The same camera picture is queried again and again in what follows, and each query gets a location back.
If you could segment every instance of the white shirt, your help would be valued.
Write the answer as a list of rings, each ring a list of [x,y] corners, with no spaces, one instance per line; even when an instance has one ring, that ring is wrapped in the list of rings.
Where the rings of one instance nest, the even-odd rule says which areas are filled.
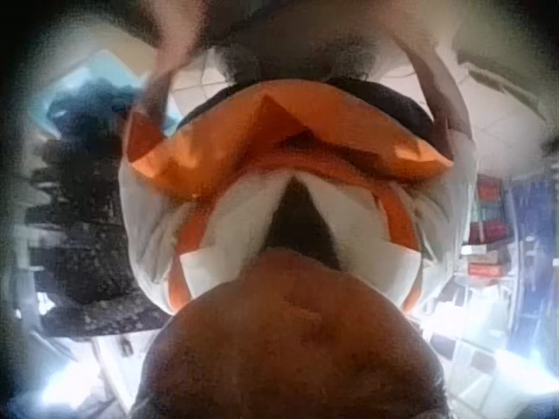
[[[452,277],[467,226],[476,181],[475,145],[464,134],[449,135],[453,166],[430,181],[394,188],[413,220],[421,251],[390,241],[384,208],[358,187],[330,183],[309,173],[282,169],[249,174],[217,201],[199,251],[181,256],[193,298],[234,280],[261,248],[273,212],[289,181],[307,186],[328,225],[343,271],[402,305],[415,279],[422,277],[418,305],[438,295]],[[178,205],[147,185],[123,159],[119,173],[124,224],[132,271],[141,289],[171,313],[168,278],[176,233],[193,203]]]

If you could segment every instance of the store shelf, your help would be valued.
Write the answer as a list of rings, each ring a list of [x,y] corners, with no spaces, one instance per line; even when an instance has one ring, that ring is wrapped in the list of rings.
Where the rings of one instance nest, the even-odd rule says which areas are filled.
[[[467,255],[485,255],[489,251],[496,251],[503,246],[507,246],[514,241],[514,237],[507,237],[496,242],[484,243],[484,244],[463,244],[462,252],[463,256]]]

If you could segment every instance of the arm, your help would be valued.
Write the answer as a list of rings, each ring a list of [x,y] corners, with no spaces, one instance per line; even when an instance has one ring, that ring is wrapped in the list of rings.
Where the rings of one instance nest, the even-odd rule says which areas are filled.
[[[375,20],[407,54],[434,118],[432,140],[453,160],[441,176],[403,192],[421,238],[424,301],[454,273],[477,177],[475,144],[466,103],[426,28],[401,2],[379,0]]]
[[[165,117],[171,81],[187,64],[197,44],[201,19],[190,13],[197,0],[155,0],[153,12],[162,45],[155,69],[129,117],[119,186],[128,256],[138,285],[160,308],[171,313],[167,279],[175,256],[176,232],[192,203],[178,203],[140,175],[131,162],[165,141],[160,127]]]

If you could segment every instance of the orange and white shirt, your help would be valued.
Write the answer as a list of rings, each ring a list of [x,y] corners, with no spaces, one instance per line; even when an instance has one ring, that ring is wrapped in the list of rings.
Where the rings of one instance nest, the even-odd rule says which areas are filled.
[[[258,254],[273,212],[293,178],[307,187],[329,227],[343,271],[396,306],[404,306],[417,283],[415,307],[436,296],[452,277],[467,226],[476,180],[473,141],[449,131],[453,161],[448,162],[388,115],[331,86],[279,80],[247,90],[182,128],[170,141],[142,115],[131,118],[128,142],[140,143],[141,151],[128,150],[123,157],[119,182],[130,263],[148,297],[168,313],[180,308],[169,295],[173,270],[181,271],[192,299],[234,280]],[[262,120],[264,124],[254,128],[254,121]],[[361,120],[365,124],[355,127]],[[296,133],[299,126],[320,140],[313,167],[298,164],[296,156],[278,157],[282,152],[269,157],[274,144]],[[365,164],[374,167],[372,173],[354,179],[351,174],[330,175],[328,171],[338,166],[317,169],[332,144],[363,155]],[[361,169],[362,160],[352,158],[350,164]],[[197,165],[205,173],[197,171]],[[413,243],[406,243],[405,234],[395,231],[401,228],[395,225],[397,208],[371,194],[368,183],[357,181],[361,177],[374,181],[376,168],[381,171],[383,196],[390,195],[404,209],[402,223],[409,218],[411,232],[406,234],[414,237]],[[229,180],[215,181],[219,176]],[[196,246],[184,248],[187,251],[179,251],[177,257],[184,225],[201,206],[200,195],[211,197],[210,211],[196,233]]]

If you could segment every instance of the person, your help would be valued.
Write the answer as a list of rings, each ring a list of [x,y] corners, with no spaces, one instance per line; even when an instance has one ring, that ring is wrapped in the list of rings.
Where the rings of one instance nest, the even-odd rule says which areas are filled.
[[[119,182],[135,277],[174,317],[133,417],[448,417],[442,367],[405,317],[452,277],[476,179],[466,106],[433,43],[392,2],[371,6],[432,120],[378,84],[261,80],[165,139],[205,6],[155,4],[162,45]]]

